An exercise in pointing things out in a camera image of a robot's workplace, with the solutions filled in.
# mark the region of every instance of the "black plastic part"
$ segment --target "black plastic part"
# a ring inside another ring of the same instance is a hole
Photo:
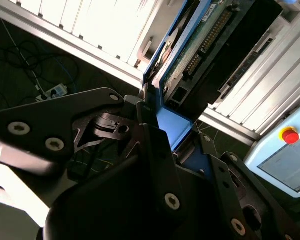
[[[238,161],[233,161],[231,155],[235,156]],[[261,218],[261,234],[266,236],[263,239],[286,239],[285,236],[289,235],[294,240],[300,240],[300,229],[244,162],[232,152],[224,153],[221,160],[228,165],[229,170],[240,179],[245,187],[246,194],[240,198],[241,207],[243,209],[247,206],[255,208]]]

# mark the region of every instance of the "electronic device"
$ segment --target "electronic device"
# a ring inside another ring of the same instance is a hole
[[[256,144],[245,164],[280,190],[300,197],[300,107]]]

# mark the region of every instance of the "black metal bracket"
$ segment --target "black metal bracket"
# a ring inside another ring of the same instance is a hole
[[[103,114],[116,114],[124,103],[114,90],[99,88],[3,110],[0,111],[0,144],[38,156],[50,166],[50,170],[45,169],[40,174],[51,174],[72,157],[75,148],[78,150],[92,119]],[[100,137],[89,139],[95,144],[100,140]],[[25,169],[23,161],[12,156],[9,160],[0,158],[0,162]]]
[[[255,218],[251,213],[257,215],[257,220],[262,224],[260,233],[263,239],[288,239],[287,236],[289,239],[300,239],[300,229],[244,162],[232,152],[225,152],[220,159],[244,185],[246,194],[241,196],[241,208],[246,209],[245,218],[250,220],[252,227],[256,223],[251,222]]]

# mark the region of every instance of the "screw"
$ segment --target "screw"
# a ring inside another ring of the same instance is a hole
[[[118,100],[119,100],[119,97],[117,97],[117,96],[114,95],[114,94],[110,94],[110,98],[111,98],[112,100],[115,100],[115,101],[118,101]]]
[[[169,208],[173,210],[178,210],[180,208],[180,202],[179,199],[176,197],[176,195],[172,193],[167,193],[164,196],[165,203],[169,206]]]
[[[211,139],[210,139],[210,137],[208,137],[208,136],[203,136],[203,138],[204,138],[204,140],[206,140],[208,143],[210,143],[210,142],[211,142]]]
[[[238,162],[238,158],[235,155],[230,155],[230,158],[234,161],[234,162]]]
[[[47,149],[58,152],[62,149],[64,149],[65,144],[62,140],[56,137],[51,137],[45,141],[45,146]]]
[[[26,135],[30,132],[28,124],[21,121],[14,121],[8,125],[8,131],[13,135]]]
[[[286,240],[293,240],[292,237],[290,237],[288,234],[285,235]]]
[[[238,219],[232,219],[231,224],[237,234],[239,234],[240,236],[246,235],[246,229]]]

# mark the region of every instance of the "white panel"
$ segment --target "white panel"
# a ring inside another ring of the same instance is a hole
[[[108,22],[108,28],[112,31],[109,31],[110,34],[102,42],[105,52],[113,56],[120,56],[124,62],[128,61],[128,58],[123,55],[123,53],[129,51],[127,38],[133,35],[133,30],[138,30],[137,23],[134,20],[137,20],[136,13],[141,3],[142,0],[118,0],[114,6],[112,19]]]
[[[67,0],[61,19],[63,30],[72,33],[83,0]]]
[[[94,0],[81,30],[84,41],[127,62],[156,0]]]
[[[29,12],[38,15],[42,0],[22,0],[21,7]]]
[[[114,39],[116,40],[117,55],[121,56],[121,60],[127,62],[132,51],[145,27],[147,20],[152,12],[155,0],[143,0],[139,4],[128,6],[125,0],[120,0],[122,9],[125,9],[126,17],[122,18],[125,22],[121,22],[121,28],[116,32]]]
[[[237,123],[242,123],[249,118],[249,113],[253,113],[260,103],[268,97],[269,92],[278,87],[285,80],[287,75],[300,61],[300,38],[294,42],[291,48],[285,53],[284,56],[279,58],[275,66],[266,73],[262,81],[253,89],[253,92],[242,102],[240,107],[230,117]]]
[[[91,5],[91,0],[82,0],[79,13],[77,15],[77,19],[74,25],[74,29],[72,34],[79,37],[82,33],[82,28],[84,27],[87,19],[88,10]]]
[[[59,26],[64,13],[66,0],[42,0],[41,14],[43,19]]]
[[[300,86],[300,64],[287,76],[275,91],[264,101],[262,105],[243,124],[244,127],[256,130],[261,126],[273,109],[280,107],[286,100],[284,96],[291,96]]]
[[[110,35],[116,29],[109,28],[114,16],[114,6],[117,0],[94,0],[91,2],[86,22],[81,28],[81,35],[84,41],[91,45],[104,47],[104,42],[108,41]]]

